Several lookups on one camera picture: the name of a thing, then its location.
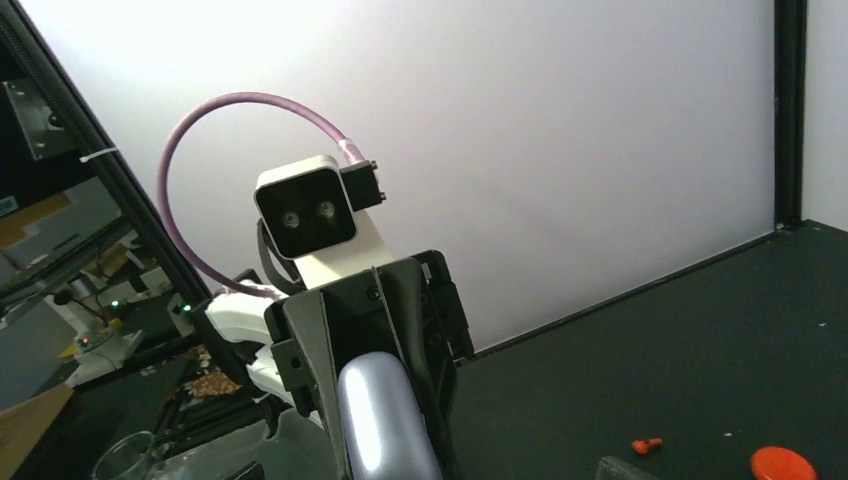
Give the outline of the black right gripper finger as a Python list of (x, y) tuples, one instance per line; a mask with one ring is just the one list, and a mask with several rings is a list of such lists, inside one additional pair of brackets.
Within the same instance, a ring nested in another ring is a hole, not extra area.
[(656, 477), (622, 459), (604, 456), (597, 464), (595, 480), (656, 480)]

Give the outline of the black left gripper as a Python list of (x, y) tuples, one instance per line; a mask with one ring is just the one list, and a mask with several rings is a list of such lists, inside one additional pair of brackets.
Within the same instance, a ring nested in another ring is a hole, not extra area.
[(444, 255), (429, 250), (300, 291), (266, 307), (271, 352), (290, 404), (319, 413), (337, 477), (348, 477), (337, 377), (350, 360), (372, 351), (403, 364), (443, 479), (462, 479), (450, 417), (458, 365), (474, 358), (459, 293)]

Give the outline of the lavender earbud charging case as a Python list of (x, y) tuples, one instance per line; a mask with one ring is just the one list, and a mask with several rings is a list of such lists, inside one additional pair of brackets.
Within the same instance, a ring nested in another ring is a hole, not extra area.
[(339, 374), (338, 406), (352, 477), (441, 479), (410, 380), (400, 360), (370, 352)]

